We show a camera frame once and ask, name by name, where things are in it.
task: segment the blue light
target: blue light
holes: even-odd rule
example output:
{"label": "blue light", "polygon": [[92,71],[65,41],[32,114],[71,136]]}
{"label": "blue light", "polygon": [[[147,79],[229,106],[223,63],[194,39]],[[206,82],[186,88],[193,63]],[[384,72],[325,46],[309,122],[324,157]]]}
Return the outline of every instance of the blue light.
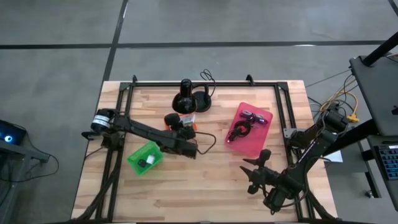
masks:
{"label": "blue light", "polygon": [[4,137],[4,140],[6,142],[11,142],[12,141],[12,137],[11,136],[6,136],[6,137]]}

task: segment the black floor stripe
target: black floor stripe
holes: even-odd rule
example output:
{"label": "black floor stripe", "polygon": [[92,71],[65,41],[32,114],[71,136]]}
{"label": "black floor stripe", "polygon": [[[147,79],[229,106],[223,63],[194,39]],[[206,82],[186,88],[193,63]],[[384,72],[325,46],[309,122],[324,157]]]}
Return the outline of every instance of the black floor stripe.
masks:
{"label": "black floor stripe", "polygon": [[385,40],[336,40],[336,41],[275,41],[275,42],[171,42],[171,43],[126,43],[126,44],[44,44],[44,45],[0,45],[1,49],[163,49],[182,47],[289,47],[289,46],[350,46],[380,45]]}
{"label": "black floor stripe", "polygon": [[394,12],[396,13],[396,15],[398,16],[398,7],[397,4],[394,2],[394,0],[388,0],[388,2],[390,3],[392,9],[394,10]]}
{"label": "black floor stripe", "polygon": [[338,46],[338,45],[379,45],[385,40],[347,41],[276,41],[276,42],[178,42],[178,43],[136,43],[118,44],[120,49],[152,49],[181,47],[284,47],[284,46]]}
{"label": "black floor stripe", "polygon": [[125,13],[127,10],[128,2],[129,2],[129,0],[123,0],[122,7],[120,8],[118,24],[116,26],[116,30],[114,31],[112,47],[111,47],[111,50],[109,51],[108,60],[106,61],[106,66],[105,66],[105,71],[104,71],[104,76],[103,76],[102,82],[108,81],[109,77],[111,76],[114,56],[116,54],[116,49],[118,47],[118,42],[119,42],[119,38],[120,38],[120,33],[122,31],[124,16],[125,16]]}
{"label": "black floor stripe", "polygon": [[0,49],[107,49],[112,44],[21,44],[0,45]]}

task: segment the gray concrete floor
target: gray concrete floor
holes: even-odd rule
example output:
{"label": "gray concrete floor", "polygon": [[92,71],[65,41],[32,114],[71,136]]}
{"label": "gray concrete floor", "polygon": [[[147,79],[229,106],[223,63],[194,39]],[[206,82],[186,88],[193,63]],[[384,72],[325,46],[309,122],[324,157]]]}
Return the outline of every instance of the gray concrete floor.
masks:
{"label": "gray concrete floor", "polygon": [[[110,44],[122,0],[1,0],[0,45]],[[120,43],[384,40],[398,30],[387,0],[130,0]],[[304,80],[346,70],[376,45],[118,49],[110,80]],[[109,49],[0,50],[0,119],[25,126],[33,143],[60,160],[56,175],[23,184],[12,223],[67,220],[83,164]],[[349,73],[307,89],[324,101]],[[358,89],[358,116],[370,118]],[[395,223],[398,213],[372,164],[380,199],[368,199],[363,174],[328,173],[339,217]],[[34,175],[55,168],[50,162]]]}

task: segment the white paper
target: white paper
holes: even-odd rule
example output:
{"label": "white paper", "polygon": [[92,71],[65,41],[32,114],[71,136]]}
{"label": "white paper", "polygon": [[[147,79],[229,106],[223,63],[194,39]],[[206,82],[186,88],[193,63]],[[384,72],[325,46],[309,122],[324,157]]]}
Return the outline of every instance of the white paper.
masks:
{"label": "white paper", "polygon": [[153,163],[154,163],[154,161],[155,161],[155,157],[154,157],[154,156],[152,156],[152,155],[149,155],[149,156],[148,156],[148,158],[147,158],[147,163],[149,163],[149,164],[153,164]]}
{"label": "white paper", "polygon": [[330,159],[332,162],[343,162],[340,150],[325,156],[325,158]]}

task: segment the black lamp base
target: black lamp base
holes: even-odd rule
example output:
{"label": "black lamp base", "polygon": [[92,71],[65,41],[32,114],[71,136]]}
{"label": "black lamp base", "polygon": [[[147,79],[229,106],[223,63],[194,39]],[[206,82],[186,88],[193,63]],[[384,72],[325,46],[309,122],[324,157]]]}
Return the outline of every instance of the black lamp base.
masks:
{"label": "black lamp base", "polygon": [[204,91],[196,91],[192,93],[197,99],[197,110],[195,112],[202,113],[207,111],[211,106],[211,98],[209,94],[206,94]]}

